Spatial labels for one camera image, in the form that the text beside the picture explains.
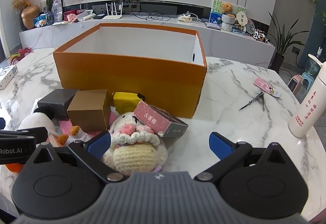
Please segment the yellow tape measure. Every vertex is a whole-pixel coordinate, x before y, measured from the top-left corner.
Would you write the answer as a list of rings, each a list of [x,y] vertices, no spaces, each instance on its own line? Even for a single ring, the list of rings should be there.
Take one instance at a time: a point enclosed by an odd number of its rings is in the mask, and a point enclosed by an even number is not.
[[[140,93],[115,92],[113,93],[113,102],[116,111],[122,115],[133,112],[139,102],[144,101],[145,96]]]

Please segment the golden vase with dried flowers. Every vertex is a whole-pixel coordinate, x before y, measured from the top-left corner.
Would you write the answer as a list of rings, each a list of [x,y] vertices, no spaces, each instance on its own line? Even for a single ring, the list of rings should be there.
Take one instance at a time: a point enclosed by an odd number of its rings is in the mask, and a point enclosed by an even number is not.
[[[33,21],[41,13],[39,6],[32,4],[29,0],[12,0],[11,6],[19,11],[22,23],[28,30],[35,27]]]

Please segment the potted plant right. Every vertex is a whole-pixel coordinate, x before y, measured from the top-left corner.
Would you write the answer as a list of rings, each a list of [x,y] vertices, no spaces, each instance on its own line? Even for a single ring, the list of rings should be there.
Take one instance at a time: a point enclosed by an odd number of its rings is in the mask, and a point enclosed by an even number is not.
[[[291,27],[286,31],[285,30],[285,24],[283,26],[280,25],[279,20],[276,15],[272,15],[269,13],[269,16],[271,18],[271,22],[276,30],[276,35],[269,34],[276,43],[276,52],[273,57],[273,60],[271,62],[270,69],[275,71],[276,73],[279,73],[280,68],[284,61],[284,54],[287,51],[287,49],[293,45],[299,45],[299,46],[305,46],[305,43],[303,43],[300,40],[294,40],[294,37],[299,34],[305,34],[308,33],[309,30],[303,30],[303,31],[297,31],[292,32],[292,29],[296,26],[299,19],[297,19]]]

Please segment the sailor dog plush toy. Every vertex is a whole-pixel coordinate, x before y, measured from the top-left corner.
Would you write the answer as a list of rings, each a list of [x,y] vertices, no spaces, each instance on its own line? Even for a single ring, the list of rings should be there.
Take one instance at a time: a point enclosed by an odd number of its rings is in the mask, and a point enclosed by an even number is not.
[[[85,133],[80,126],[73,126],[70,128],[70,132],[68,134],[58,136],[58,142],[61,145],[68,146],[74,141],[80,140],[82,142],[86,142],[91,138],[91,136]]]

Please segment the white plush penguin toy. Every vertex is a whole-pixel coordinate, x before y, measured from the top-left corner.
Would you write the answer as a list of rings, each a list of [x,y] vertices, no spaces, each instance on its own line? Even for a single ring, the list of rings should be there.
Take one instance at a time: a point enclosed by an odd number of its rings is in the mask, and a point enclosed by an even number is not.
[[[57,135],[53,118],[51,108],[40,107],[23,119],[18,130],[1,130],[1,164],[10,172],[20,172],[36,146]]]

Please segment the white marble tv cabinet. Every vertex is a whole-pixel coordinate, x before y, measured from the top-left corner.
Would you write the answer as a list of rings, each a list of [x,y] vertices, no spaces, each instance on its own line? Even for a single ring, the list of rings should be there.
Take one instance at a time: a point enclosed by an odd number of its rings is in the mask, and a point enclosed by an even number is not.
[[[108,53],[201,64],[210,56],[268,68],[275,52],[270,43],[213,30],[204,23],[152,22],[122,17],[45,26],[20,33],[23,47],[58,48],[69,42],[76,52]]]

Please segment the gold cardboard box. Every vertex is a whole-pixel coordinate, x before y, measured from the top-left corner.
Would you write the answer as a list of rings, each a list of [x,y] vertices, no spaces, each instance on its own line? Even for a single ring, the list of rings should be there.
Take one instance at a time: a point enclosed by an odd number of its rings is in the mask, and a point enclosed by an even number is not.
[[[108,130],[108,91],[78,90],[67,108],[67,114],[72,125],[79,126],[84,132]]]

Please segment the pink keychain card package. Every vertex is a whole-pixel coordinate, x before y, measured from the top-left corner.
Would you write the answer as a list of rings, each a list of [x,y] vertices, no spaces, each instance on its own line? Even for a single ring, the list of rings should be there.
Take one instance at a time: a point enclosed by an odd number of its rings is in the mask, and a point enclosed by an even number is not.
[[[279,92],[273,86],[271,86],[267,81],[265,81],[260,77],[257,77],[257,79],[254,81],[254,85],[275,98],[280,97]]]

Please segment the pink illustrated card box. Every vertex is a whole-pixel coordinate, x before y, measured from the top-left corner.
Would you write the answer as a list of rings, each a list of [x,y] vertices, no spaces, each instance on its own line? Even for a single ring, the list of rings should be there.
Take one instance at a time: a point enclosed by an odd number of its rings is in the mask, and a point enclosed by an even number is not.
[[[135,108],[134,116],[160,137],[181,137],[188,128],[179,118],[143,101]]]

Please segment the white wifi router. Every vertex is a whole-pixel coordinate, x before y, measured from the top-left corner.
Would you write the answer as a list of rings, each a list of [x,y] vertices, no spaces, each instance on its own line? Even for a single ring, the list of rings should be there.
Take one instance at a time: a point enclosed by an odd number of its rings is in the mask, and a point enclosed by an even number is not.
[[[109,5],[106,3],[106,11],[107,15],[103,18],[103,20],[119,20],[123,16],[123,3],[117,6],[115,2],[111,2],[111,9],[108,9]]]

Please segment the dark grey gift box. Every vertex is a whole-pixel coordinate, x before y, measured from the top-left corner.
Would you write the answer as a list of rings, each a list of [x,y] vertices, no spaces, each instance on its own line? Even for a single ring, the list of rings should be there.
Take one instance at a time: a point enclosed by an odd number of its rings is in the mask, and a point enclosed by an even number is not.
[[[49,119],[68,120],[67,108],[76,89],[55,89],[37,102],[35,112],[45,113]]]

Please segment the large orange cardboard box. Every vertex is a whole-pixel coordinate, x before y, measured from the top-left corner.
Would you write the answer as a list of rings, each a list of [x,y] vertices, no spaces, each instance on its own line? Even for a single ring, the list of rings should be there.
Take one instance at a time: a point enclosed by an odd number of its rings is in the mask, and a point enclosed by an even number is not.
[[[140,93],[148,104],[177,117],[191,118],[207,72],[201,64],[108,53],[76,52],[69,42],[53,52],[61,85],[68,89],[105,89]]]

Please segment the cream crochet sheep doll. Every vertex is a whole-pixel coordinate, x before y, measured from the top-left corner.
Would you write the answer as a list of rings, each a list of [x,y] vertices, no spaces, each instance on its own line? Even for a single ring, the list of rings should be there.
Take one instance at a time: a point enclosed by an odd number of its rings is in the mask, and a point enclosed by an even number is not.
[[[167,159],[163,140],[132,112],[120,115],[110,126],[110,148],[102,157],[111,169],[129,176],[132,172],[158,172]]]

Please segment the round paper fan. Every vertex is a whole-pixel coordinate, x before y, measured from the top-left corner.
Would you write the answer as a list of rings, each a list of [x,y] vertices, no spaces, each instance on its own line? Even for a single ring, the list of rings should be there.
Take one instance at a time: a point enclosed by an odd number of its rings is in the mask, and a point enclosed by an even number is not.
[[[248,18],[243,11],[239,11],[237,13],[237,21],[239,26],[241,27],[241,31],[246,31],[246,25],[248,24]]]

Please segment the pink leather card wallet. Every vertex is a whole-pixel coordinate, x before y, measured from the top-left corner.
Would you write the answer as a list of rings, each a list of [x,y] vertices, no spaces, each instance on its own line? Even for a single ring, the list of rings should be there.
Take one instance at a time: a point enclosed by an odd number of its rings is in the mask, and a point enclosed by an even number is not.
[[[109,116],[109,126],[117,119],[117,115],[115,112],[111,112]],[[62,134],[68,134],[70,129],[72,128],[72,123],[70,120],[68,121],[59,121],[59,127],[61,128]],[[87,132],[91,137],[96,136],[100,133],[100,131],[90,131]]]

